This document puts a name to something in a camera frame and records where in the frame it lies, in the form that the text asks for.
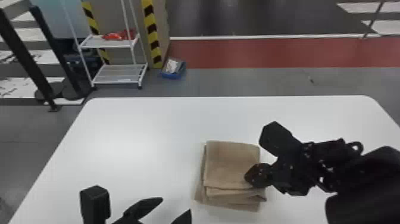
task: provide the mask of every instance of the white floor marking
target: white floor marking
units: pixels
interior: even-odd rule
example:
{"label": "white floor marking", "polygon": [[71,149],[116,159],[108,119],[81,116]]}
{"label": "white floor marking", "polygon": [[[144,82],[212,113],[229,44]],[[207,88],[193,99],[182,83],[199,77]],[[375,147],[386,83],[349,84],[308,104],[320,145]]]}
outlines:
{"label": "white floor marking", "polygon": [[0,8],[8,7],[14,3],[20,2],[22,0],[0,0]]}
{"label": "white floor marking", "polygon": [[[254,35],[254,36],[173,36],[172,41],[210,41],[210,40],[242,40],[242,39],[299,39],[299,38],[361,38],[363,33],[332,33],[332,34],[300,34],[300,35]],[[380,35],[371,33],[370,38]]]}
{"label": "white floor marking", "polygon": [[77,99],[77,100],[67,100],[65,98],[57,98],[54,99],[54,102],[58,105],[81,105],[85,99]]}
{"label": "white floor marking", "polygon": [[[53,50],[30,50],[30,54],[38,64],[59,64]],[[0,51],[0,64],[9,64],[16,61],[12,51]]]}
{"label": "white floor marking", "polygon": [[[349,13],[375,13],[379,1],[376,2],[358,2],[358,3],[338,3],[338,6]],[[380,11],[381,13],[400,12],[400,2],[385,2]]]}
{"label": "white floor marking", "polygon": [[13,19],[13,21],[35,21],[35,18],[30,12],[26,12]]}
{"label": "white floor marking", "polygon": [[[362,21],[364,24],[370,24],[369,20]],[[383,35],[400,34],[400,20],[376,20],[372,29]]]}
{"label": "white floor marking", "polygon": [[[61,82],[63,77],[48,77],[48,82]],[[12,77],[0,81],[0,98],[34,98],[38,88],[31,78]]]}
{"label": "white floor marking", "polygon": [[40,30],[40,28],[15,28],[15,31],[22,41],[47,41],[45,35]]}

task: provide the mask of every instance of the stack of towels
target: stack of towels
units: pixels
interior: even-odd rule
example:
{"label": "stack of towels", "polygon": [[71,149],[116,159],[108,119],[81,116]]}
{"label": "stack of towels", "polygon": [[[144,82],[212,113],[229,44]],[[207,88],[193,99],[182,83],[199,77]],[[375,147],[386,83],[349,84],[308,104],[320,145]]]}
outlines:
{"label": "stack of towels", "polygon": [[266,201],[265,189],[253,188],[244,179],[245,173],[257,163],[260,163],[260,149],[255,145],[208,141],[195,200],[212,206],[258,211],[260,202]]}

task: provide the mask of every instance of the white metal shelf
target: white metal shelf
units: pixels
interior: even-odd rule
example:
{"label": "white metal shelf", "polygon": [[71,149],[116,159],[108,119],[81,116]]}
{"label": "white metal shelf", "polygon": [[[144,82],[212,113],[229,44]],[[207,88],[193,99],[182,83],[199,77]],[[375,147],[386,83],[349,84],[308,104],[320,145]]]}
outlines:
{"label": "white metal shelf", "polygon": [[[91,34],[81,44],[79,44],[78,37],[74,30],[74,26],[72,24],[70,15],[68,13],[68,10],[67,10],[66,4],[65,4],[66,1],[67,0],[61,0],[62,8],[65,12],[65,16],[68,21],[68,24],[70,25],[71,32],[74,36],[75,44],[78,46],[79,54],[82,59],[82,64],[83,64],[83,67],[85,68],[87,78],[90,81],[90,85],[92,87],[95,87],[95,84],[137,83],[137,87],[139,89],[142,89],[142,80],[146,74],[148,62],[147,62],[146,52],[145,52],[145,49],[143,46],[143,41],[140,39],[140,34],[137,33],[136,36],[131,36],[130,32],[127,32],[128,40],[122,40],[122,41],[108,41],[108,40],[103,39],[102,35]],[[137,31],[139,31],[138,21],[136,19],[132,0],[120,0],[122,15],[124,18],[125,29],[130,30],[127,13],[126,13],[126,7],[125,7],[125,3],[124,3],[126,1],[129,2],[129,8],[130,8],[130,12],[132,14],[133,22],[135,24],[135,29]],[[137,44],[137,42],[140,42],[140,46],[142,48],[142,52],[143,52],[143,56],[144,56],[143,58],[145,61],[143,64],[136,63],[136,57],[135,57],[135,52],[134,52],[133,47]],[[99,69],[99,71],[97,72],[94,79],[92,79],[92,76],[90,75],[89,67],[86,64],[85,57],[84,57],[83,51],[82,51],[82,49],[85,49],[85,48],[97,49],[99,55],[101,55],[101,52],[99,50],[100,48],[129,48],[130,54],[132,56],[132,64],[108,65],[108,64],[106,64],[106,61],[101,57],[103,66]]]}
{"label": "white metal shelf", "polygon": [[93,79],[94,84],[141,83],[147,64],[103,65]]}
{"label": "white metal shelf", "polygon": [[133,40],[108,41],[102,35],[89,35],[80,45],[81,48],[130,48],[134,47],[140,38],[137,34]]}

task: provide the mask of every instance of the wire shelf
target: wire shelf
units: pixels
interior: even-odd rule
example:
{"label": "wire shelf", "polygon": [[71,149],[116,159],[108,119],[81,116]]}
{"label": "wire shelf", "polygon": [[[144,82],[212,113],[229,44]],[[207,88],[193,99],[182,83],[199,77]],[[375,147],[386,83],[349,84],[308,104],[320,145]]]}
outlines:
{"label": "wire shelf", "polygon": [[139,83],[146,72],[147,64],[103,65],[93,83]]}
{"label": "wire shelf", "polygon": [[140,35],[129,40],[122,41],[107,41],[102,38],[102,35],[89,35],[80,45],[81,48],[130,48],[131,44],[134,46],[139,39]]}

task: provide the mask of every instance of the black pole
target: black pole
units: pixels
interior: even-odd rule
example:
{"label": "black pole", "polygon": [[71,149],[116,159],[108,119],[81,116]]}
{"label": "black pole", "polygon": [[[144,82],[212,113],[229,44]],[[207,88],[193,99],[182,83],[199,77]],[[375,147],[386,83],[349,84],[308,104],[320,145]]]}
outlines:
{"label": "black pole", "polygon": [[49,103],[51,111],[58,111],[60,108],[53,101],[55,98],[53,89],[15,32],[3,9],[0,9],[0,24],[0,35],[4,42],[13,51],[22,67],[37,86],[37,89],[44,96],[45,101]]}
{"label": "black pole", "polygon": [[374,13],[374,17],[372,18],[370,24],[368,25],[368,29],[367,31],[365,31],[364,36],[362,36],[363,39],[367,38],[368,33],[370,32],[370,30],[372,29],[372,26],[374,25],[376,19],[378,18],[378,15],[380,13],[380,10],[382,9],[383,4],[386,2],[386,0],[381,0],[378,8],[376,9],[375,13]]}
{"label": "black pole", "polygon": [[35,18],[36,22],[38,23],[40,29],[42,30],[43,34],[45,35],[50,47],[53,49],[54,54],[57,57],[58,61],[60,62],[62,68],[64,69],[65,74],[67,75],[67,79],[70,81],[72,88],[76,92],[80,92],[81,88],[79,86],[79,83],[73,76],[71,68],[68,66],[67,61],[65,60],[63,54],[61,53],[61,50],[60,50],[57,42],[55,41],[53,34],[51,33],[49,26],[47,25],[40,8],[38,6],[34,5],[34,6],[30,7],[29,11],[33,15],[33,17]]}

